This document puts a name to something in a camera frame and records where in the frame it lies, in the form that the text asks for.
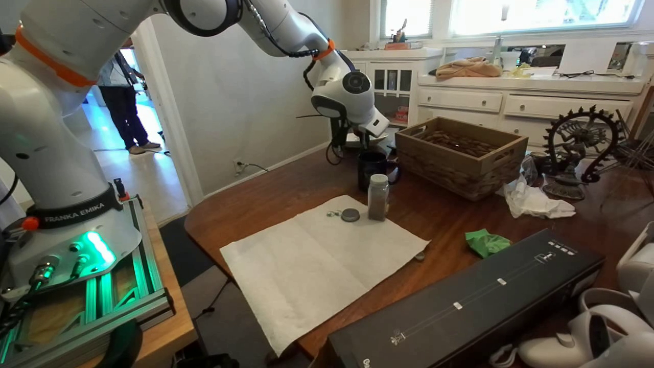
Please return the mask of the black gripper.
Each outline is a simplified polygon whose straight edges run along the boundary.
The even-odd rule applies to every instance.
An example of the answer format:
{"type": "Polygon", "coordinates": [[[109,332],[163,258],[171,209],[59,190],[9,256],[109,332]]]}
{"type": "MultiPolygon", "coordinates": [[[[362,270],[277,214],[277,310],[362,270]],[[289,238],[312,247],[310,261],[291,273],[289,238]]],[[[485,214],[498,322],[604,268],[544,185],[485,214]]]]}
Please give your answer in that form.
{"type": "Polygon", "coordinates": [[[351,123],[344,118],[331,118],[328,131],[331,131],[331,139],[324,146],[326,162],[344,162],[348,148],[355,148],[357,152],[365,152],[365,150],[390,152],[392,150],[388,133],[373,136],[371,133],[365,133],[364,129],[355,129],[351,123]]]}

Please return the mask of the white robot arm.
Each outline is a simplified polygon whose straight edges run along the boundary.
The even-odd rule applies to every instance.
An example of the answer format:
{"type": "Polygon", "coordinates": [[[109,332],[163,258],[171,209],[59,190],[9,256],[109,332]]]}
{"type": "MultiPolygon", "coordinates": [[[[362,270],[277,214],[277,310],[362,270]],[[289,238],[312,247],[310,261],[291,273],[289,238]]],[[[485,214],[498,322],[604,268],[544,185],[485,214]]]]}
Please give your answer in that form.
{"type": "Polygon", "coordinates": [[[9,243],[12,289],[86,279],[113,270],[140,243],[122,188],[67,131],[103,72],[152,14],[199,36],[241,26],[265,53],[312,57],[323,65],[310,104],[348,133],[381,135],[365,73],[289,0],[31,0],[0,59],[0,155],[32,197],[9,243]]]}

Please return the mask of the green robot base frame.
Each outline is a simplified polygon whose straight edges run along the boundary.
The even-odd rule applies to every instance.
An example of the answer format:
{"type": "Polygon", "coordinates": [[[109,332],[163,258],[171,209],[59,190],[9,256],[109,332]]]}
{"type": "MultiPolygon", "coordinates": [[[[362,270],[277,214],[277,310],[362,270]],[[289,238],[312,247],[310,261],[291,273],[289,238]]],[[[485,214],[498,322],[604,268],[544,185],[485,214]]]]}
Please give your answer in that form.
{"type": "Polygon", "coordinates": [[[12,230],[7,253],[0,368],[77,364],[175,312],[138,197],[77,230],[12,230]]]}

